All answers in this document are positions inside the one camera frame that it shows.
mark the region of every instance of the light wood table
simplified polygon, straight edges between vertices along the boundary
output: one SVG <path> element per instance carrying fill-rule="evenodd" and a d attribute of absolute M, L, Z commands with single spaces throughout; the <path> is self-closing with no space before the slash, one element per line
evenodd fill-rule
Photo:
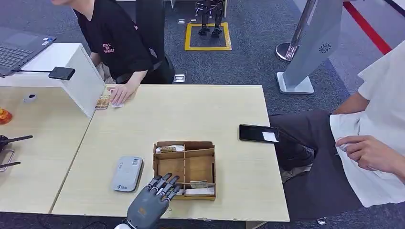
<path fill-rule="evenodd" d="M 0 87 L 0 107 L 13 115 L 0 135 L 34 137 L 11 145 L 21 164 L 0 172 L 0 211 L 50 213 L 90 118 L 62 88 Z"/>
<path fill-rule="evenodd" d="M 239 124 L 269 125 L 261 86 L 141 85 L 125 107 L 95 112 L 52 213 L 124 217 L 153 178 L 153 144 L 199 140 L 215 144 L 217 198 L 174 200 L 162 218 L 289 221 L 274 146 L 240 141 Z M 110 187 L 123 155 L 144 159 L 132 193 Z"/>

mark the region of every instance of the metal pole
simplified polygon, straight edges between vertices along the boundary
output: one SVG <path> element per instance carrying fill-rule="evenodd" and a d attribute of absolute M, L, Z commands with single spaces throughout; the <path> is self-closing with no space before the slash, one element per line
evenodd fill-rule
<path fill-rule="evenodd" d="M 317 0 L 307 0 L 305 4 L 304 11 L 299 19 L 297 29 L 295 30 L 294 36 L 292 37 L 291 43 L 282 43 L 276 47 L 276 56 L 285 62 L 290 63 L 295 53 L 299 48 L 299 41 L 301 40 L 302 31 L 307 25 L 308 18 L 314 9 Z"/>

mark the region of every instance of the laptop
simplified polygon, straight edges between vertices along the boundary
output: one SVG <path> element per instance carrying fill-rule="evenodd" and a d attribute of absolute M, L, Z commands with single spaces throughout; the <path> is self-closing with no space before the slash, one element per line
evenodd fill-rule
<path fill-rule="evenodd" d="M 18 71 L 55 37 L 0 27 L 0 77 Z"/>

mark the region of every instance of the black smartphone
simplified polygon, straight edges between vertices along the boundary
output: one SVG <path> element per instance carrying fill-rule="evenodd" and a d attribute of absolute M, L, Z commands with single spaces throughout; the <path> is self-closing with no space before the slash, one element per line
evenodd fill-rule
<path fill-rule="evenodd" d="M 280 136 L 277 128 L 240 124 L 239 139 L 242 141 L 278 143 Z"/>

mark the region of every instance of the person's hand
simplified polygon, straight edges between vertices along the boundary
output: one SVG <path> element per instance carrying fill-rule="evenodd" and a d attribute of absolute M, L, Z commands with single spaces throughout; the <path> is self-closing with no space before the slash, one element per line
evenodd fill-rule
<path fill-rule="evenodd" d="M 347 136 L 336 142 L 336 146 L 343 144 L 349 144 L 345 148 L 347 156 L 360 168 L 396 174 L 405 165 L 404 156 L 373 136 Z"/>
<path fill-rule="evenodd" d="M 119 84 L 111 90 L 112 104 L 123 104 L 138 89 L 140 82 L 132 78 L 126 84 Z"/>

